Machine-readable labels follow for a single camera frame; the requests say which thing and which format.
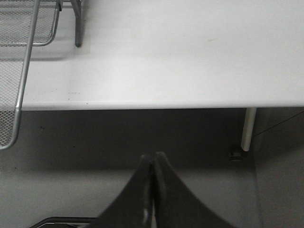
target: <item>desk surface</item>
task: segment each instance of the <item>desk surface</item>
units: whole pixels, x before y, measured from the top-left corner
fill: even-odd
[[[304,1],[83,1],[34,47],[23,110],[304,105]]]

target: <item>gray wall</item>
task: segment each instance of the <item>gray wall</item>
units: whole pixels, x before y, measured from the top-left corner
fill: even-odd
[[[253,150],[265,228],[304,227],[304,108],[260,109]]]
[[[261,227],[253,156],[228,160],[243,119],[244,109],[23,112],[16,145],[0,152],[0,227],[97,216],[155,151],[223,219]]]

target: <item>metal mesh organizer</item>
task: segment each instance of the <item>metal mesh organizer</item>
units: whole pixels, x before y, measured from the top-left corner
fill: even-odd
[[[4,149],[14,143],[18,132],[32,46],[29,37],[38,8],[34,0],[1,0],[0,9],[0,149]]]

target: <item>white desk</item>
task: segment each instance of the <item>white desk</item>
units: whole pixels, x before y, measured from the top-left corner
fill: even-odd
[[[83,2],[83,46],[63,9],[23,110],[304,105],[302,0]]]

